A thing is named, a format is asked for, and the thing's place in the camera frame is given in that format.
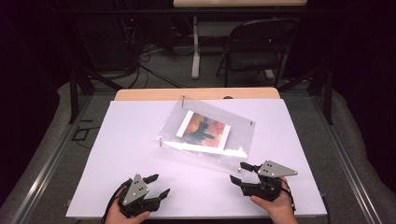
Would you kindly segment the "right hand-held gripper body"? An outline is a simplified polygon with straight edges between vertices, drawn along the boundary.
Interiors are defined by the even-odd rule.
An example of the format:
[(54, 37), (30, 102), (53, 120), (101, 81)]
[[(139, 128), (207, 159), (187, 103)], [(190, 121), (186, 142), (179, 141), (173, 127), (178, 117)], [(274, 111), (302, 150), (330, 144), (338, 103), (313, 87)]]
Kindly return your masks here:
[(265, 161), (257, 166), (259, 166), (259, 171), (256, 173), (259, 182), (256, 184), (242, 182), (241, 190), (244, 196), (255, 195), (266, 201), (273, 201), (282, 190), (281, 177), (298, 174), (297, 171), (274, 161)]

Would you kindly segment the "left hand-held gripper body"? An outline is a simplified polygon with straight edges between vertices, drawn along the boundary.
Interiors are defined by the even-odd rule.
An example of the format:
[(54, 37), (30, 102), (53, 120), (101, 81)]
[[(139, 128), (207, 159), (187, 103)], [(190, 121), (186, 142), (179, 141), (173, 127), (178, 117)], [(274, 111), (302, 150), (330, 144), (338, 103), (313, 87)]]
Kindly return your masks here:
[(126, 217), (136, 217), (145, 211), (154, 212), (160, 208), (161, 202), (156, 198), (146, 199), (149, 187), (143, 178), (140, 174), (136, 174), (127, 181), (125, 189), (120, 194), (120, 211)]

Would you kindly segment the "clear acrylic photo frame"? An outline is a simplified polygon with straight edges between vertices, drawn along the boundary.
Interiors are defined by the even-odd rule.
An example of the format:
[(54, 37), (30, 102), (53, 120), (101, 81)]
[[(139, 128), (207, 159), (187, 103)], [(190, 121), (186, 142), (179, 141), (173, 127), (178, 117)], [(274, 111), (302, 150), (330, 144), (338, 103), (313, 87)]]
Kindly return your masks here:
[[(221, 108), (221, 103), (233, 103), (233, 100), (209, 100), (205, 102), (192, 99), (186, 95), (181, 96), (161, 127), (157, 140), (161, 147), (178, 149), (202, 160), (215, 163), (232, 174), (243, 175), (244, 171), (240, 167), (240, 162), (248, 160), (256, 123), (252, 119), (241, 117)], [(198, 147), (181, 137), (177, 137), (177, 130), (189, 110), (231, 126), (223, 150)]]

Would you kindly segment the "orange painting print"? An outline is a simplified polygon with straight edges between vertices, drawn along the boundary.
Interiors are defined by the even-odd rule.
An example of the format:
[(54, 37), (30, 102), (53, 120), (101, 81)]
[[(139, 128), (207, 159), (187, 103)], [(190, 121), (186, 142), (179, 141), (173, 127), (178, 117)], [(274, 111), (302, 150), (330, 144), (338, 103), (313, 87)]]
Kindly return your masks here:
[(230, 130), (231, 126), (224, 122), (189, 110), (177, 130), (177, 137), (198, 147), (223, 150)]

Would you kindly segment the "person's left hand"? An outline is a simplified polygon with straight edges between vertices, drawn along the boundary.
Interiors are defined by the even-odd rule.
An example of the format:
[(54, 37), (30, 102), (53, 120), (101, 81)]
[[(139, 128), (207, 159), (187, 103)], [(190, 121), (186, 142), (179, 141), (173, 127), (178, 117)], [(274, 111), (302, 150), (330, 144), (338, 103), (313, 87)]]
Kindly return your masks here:
[(149, 211), (145, 211), (136, 217), (126, 217), (121, 211), (118, 199), (115, 199), (107, 211), (105, 224), (141, 224), (150, 215)]

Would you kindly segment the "person's right hand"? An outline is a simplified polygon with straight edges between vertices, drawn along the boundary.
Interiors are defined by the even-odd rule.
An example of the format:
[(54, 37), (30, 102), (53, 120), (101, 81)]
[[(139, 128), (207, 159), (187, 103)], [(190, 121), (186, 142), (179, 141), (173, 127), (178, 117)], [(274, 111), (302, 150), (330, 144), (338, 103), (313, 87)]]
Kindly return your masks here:
[(281, 177), (282, 191), (279, 196), (272, 202), (252, 195), (250, 200), (265, 210), (274, 224), (298, 224), (298, 221), (292, 210), (292, 202), (289, 194), (288, 181), (285, 177)]

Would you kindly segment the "white board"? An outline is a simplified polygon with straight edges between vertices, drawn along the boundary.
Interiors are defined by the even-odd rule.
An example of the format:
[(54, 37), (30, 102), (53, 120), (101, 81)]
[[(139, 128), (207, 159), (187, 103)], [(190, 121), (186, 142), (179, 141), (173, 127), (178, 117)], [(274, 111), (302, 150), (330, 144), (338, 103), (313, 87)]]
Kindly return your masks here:
[[(267, 160), (297, 171), (288, 179), (298, 216), (323, 216), (318, 192), (290, 113), (281, 99), (215, 100), (214, 106), (256, 123), (248, 163)], [(161, 147), (155, 137), (174, 107), (172, 101), (113, 101), (93, 144), (68, 217), (99, 218), (114, 191), (135, 174), (156, 174), (150, 196), (169, 192), (157, 219), (265, 217), (217, 165)]]

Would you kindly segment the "wooden table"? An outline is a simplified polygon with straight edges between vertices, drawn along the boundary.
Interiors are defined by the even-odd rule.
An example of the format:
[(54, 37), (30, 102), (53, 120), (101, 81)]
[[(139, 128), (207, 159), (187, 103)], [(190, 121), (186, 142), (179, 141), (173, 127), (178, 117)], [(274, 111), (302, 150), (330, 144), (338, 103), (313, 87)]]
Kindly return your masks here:
[(276, 88), (185, 88), (185, 89), (124, 89), (116, 93), (115, 101), (170, 101), (186, 95), (199, 100), (217, 99), (279, 99)]

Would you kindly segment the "black metal stand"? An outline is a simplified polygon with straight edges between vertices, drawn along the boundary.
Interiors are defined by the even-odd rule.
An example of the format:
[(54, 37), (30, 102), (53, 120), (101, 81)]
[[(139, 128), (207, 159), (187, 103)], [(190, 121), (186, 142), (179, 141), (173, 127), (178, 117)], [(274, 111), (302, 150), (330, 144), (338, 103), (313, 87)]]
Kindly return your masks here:
[(116, 84), (110, 79), (99, 75), (98, 73), (87, 68), (75, 67), (72, 69), (69, 76), (69, 90), (70, 90), (70, 104), (71, 117), (69, 123), (73, 123), (79, 114), (78, 90), (86, 95), (93, 95), (96, 88), (93, 86), (91, 79), (99, 80), (101, 83), (107, 85), (115, 91), (122, 89), (122, 86)]
[(307, 92), (310, 96), (319, 96), (324, 91), (323, 115), (330, 125), (332, 122), (332, 71), (326, 67), (316, 67), (306, 74), (293, 79), (291, 82), (281, 85), (277, 88), (279, 92), (288, 91), (302, 81), (310, 78)]

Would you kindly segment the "black folding chair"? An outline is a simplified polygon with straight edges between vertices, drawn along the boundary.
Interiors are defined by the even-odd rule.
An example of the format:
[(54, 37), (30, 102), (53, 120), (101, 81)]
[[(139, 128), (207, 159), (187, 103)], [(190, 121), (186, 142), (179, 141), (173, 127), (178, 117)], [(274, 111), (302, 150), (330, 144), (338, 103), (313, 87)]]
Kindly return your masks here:
[(229, 72), (276, 70), (279, 81), (287, 44), (293, 39), (298, 22), (293, 19), (264, 19), (237, 25), (224, 45), (216, 76), (224, 70), (224, 86)]

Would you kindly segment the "white-legged wooden desk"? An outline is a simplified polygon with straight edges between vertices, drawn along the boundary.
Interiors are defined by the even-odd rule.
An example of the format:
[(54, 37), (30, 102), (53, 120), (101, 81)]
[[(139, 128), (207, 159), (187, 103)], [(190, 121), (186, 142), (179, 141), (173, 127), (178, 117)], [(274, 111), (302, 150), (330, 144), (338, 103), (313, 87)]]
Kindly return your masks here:
[[(174, 0), (173, 6), (182, 9), (234, 9), (258, 7), (304, 7), (307, 0)], [(225, 37), (238, 24), (236, 19), (230, 21), (202, 21), (193, 17), (193, 60), (191, 78), (198, 79), (200, 74), (200, 37)]]

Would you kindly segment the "dark equipment rack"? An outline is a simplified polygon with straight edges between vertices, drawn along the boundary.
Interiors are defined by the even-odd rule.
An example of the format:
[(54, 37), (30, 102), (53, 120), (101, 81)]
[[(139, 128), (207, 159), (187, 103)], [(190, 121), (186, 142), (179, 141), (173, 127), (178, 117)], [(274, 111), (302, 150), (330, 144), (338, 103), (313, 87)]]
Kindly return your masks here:
[(141, 54), (141, 35), (134, 24), (134, 18), (119, 17), (120, 27), (124, 36), (124, 42), (129, 53), (129, 69), (135, 70), (138, 66)]

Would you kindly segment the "aluminium rail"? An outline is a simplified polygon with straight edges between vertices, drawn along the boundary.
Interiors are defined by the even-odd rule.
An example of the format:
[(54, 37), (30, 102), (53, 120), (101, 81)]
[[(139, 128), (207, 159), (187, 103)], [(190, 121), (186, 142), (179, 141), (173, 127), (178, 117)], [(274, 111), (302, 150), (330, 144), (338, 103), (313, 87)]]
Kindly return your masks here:
[(363, 186), (361, 179), (353, 166), (352, 161), (347, 155), (347, 152), (341, 142), (339, 135), (336, 133), (334, 127), (328, 122), (324, 116), (323, 109), (324, 105), (320, 101), (318, 96), (312, 96), (311, 101), (318, 112), (318, 115), (324, 124), (327, 133), (330, 135), (332, 142), (335, 147), (335, 155), (340, 163), (340, 166), (344, 172), (348, 185), (356, 198), (359, 207), (366, 219), (368, 224), (383, 224), (379, 214), (375, 210), (375, 207), (368, 195), (366, 188)]
[(12, 192), (17, 210), (9, 224), (75, 224), (66, 216), (90, 149), (72, 137), (79, 121), (69, 121), (69, 97), (61, 97), (55, 118)]

